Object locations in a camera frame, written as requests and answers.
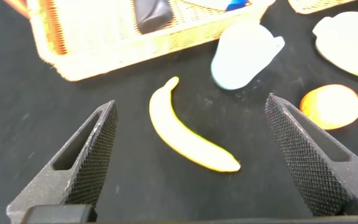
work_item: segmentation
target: plastic fruit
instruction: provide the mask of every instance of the plastic fruit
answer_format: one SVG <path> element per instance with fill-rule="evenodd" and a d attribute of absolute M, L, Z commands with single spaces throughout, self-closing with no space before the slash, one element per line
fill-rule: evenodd
<path fill-rule="evenodd" d="M 306 94 L 300 110 L 320 128 L 341 128 L 358 118 L 358 96 L 343 85 L 326 85 Z"/>
<path fill-rule="evenodd" d="M 189 160 L 219 172 L 234 172 L 240 164 L 223 148 L 195 134 L 179 121 L 171 105 L 171 90 L 179 78 L 171 78 L 150 99 L 150 118 L 157 134 Z"/>
<path fill-rule="evenodd" d="M 321 19 L 313 33 L 316 48 L 339 68 L 358 76 L 358 12 L 343 12 Z"/>

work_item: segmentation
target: blue object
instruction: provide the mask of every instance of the blue object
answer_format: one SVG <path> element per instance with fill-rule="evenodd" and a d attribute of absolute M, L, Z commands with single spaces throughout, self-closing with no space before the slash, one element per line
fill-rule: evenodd
<path fill-rule="evenodd" d="M 240 9 L 246 6 L 248 0 L 232 0 L 230 4 L 227 6 L 226 10 L 231 11 L 235 9 Z"/>

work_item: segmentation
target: white cup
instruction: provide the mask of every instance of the white cup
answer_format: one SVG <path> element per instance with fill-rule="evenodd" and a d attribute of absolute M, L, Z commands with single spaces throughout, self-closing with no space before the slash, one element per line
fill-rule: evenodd
<path fill-rule="evenodd" d="M 274 38 L 260 24 L 235 24 L 222 33 L 211 64 L 212 77 L 226 90 L 246 86 L 284 45 L 282 37 Z"/>

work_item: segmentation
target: banana tip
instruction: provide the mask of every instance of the banana tip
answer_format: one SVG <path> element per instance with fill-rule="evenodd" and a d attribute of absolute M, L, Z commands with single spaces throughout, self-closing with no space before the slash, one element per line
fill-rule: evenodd
<path fill-rule="evenodd" d="M 164 88 L 168 88 L 169 90 L 172 90 L 178 84 L 178 82 L 179 82 L 179 78 L 173 77 L 164 85 Z"/>

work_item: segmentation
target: toy banana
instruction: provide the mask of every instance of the toy banana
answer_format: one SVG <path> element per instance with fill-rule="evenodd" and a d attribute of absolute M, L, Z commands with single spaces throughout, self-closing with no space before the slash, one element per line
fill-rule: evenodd
<path fill-rule="evenodd" d="M 172 149 L 189 160 L 218 172 L 234 172 L 240 164 L 232 154 L 183 125 L 171 105 L 171 90 L 179 78 L 171 78 L 150 99 L 150 117 L 157 134 Z"/>

